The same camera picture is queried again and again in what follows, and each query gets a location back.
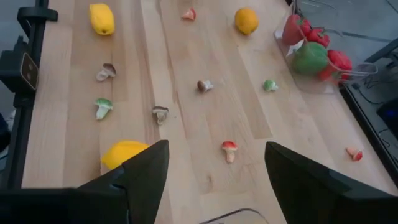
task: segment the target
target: toy mushroom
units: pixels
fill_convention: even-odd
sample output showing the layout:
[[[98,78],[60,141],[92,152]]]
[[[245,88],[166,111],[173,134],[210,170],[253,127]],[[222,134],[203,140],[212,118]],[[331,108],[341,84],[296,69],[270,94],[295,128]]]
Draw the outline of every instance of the toy mushroom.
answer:
[[[227,163],[232,163],[235,160],[235,151],[238,150],[238,146],[235,142],[225,141],[223,142],[221,148],[225,150]]]
[[[353,161],[359,161],[363,157],[362,151],[355,147],[347,147],[346,148],[347,153],[351,156]]]
[[[104,63],[102,65],[102,70],[98,72],[96,79],[99,82],[104,81],[108,77],[115,77],[116,76],[116,69],[114,69],[114,66],[111,63]]]
[[[265,91],[275,91],[279,88],[274,80],[266,80],[262,87]]]
[[[211,84],[210,80],[206,81],[198,81],[198,90],[202,93],[206,93],[208,90],[214,88],[213,84]]]
[[[152,108],[152,114],[156,115],[158,125],[163,124],[163,122],[167,118],[168,113],[169,109],[163,106],[154,106]]]
[[[188,9],[184,14],[182,14],[181,18],[182,19],[190,19],[192,21],[195,20],[195,18],[197,17],[197,13],[195,12],[195,10],[193,8]]]
[[[96,114],[97,120],[103,119],[106,116],[106,114],[108,113],[108,111],[113,109],[112,102],[105,98],[98,98],[95,101],[95,105],[98,106],[98,110],[97,110],[97,114]]]

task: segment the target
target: plastic container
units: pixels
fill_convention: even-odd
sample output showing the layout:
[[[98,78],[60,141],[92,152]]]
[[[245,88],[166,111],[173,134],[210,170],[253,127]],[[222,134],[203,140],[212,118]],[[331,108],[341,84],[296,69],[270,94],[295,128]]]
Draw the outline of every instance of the plastic container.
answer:
[[[357,82],[377,73],[364,63],[339,30],[338,10],[314,0],[294,0],[274,32],[277,44],[299,89],[333,94],[338,84]]]

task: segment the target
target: lemon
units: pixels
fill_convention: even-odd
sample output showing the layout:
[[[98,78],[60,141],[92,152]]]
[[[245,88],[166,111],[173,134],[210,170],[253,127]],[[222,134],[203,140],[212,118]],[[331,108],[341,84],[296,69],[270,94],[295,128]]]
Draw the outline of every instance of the lemon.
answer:
[[[107,4],[90,4],[90,21],[97,34],[110,35],[114,33],[114,17]]]
[[[235,26],[245,35],[253,33],[259,26],[259,19],[250,8],[242,8],[235,14]]]
[[[148,147],[138,141],[119,141],[102,157],[101,161],[113,170]]]

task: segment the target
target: wooden tabletop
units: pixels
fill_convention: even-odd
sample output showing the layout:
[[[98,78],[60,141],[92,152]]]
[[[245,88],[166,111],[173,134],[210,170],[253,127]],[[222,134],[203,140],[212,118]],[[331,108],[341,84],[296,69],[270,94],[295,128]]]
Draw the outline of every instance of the wooden tabletop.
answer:
[[[354,179],[398,195],[340,94],[314,95],[295,85],[273,32],[284,0],[103,0],[116,19],[112,36],[96,35],[88,6],[94,0],[50,0],[59,13],[48,22],[40,64],[23,187],[79,186],[101,173],[100,156],[133,139],[170,142],[170,164],[157,223],[198,223],[238,208],[254,208],[269,223],[284,223],[264,164],[276,141]],[[236,32],[240,7],[258,13],[249,37]],[[195,22],[182,21],[189,7]],[[117,76],[97,82],[103,63]],[[273,93],[261,86],[272,78]],[[198,80],[215,88],[199,94]],[[95,119],[95,99],[114,109]],[[170,110],[159,127],[154,105]],[[225,162],[220,144],[239,151]],[[345,147],[364,158],[352,162]]]

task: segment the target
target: green bell pepper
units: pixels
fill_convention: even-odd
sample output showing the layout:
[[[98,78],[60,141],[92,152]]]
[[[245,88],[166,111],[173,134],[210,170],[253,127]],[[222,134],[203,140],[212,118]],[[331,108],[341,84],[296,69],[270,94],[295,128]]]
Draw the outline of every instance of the green bell pepper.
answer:
[[[295,53],[292,69],[301,75],[316,75],[328,65],[328,51],[316,42],[304,43]]]

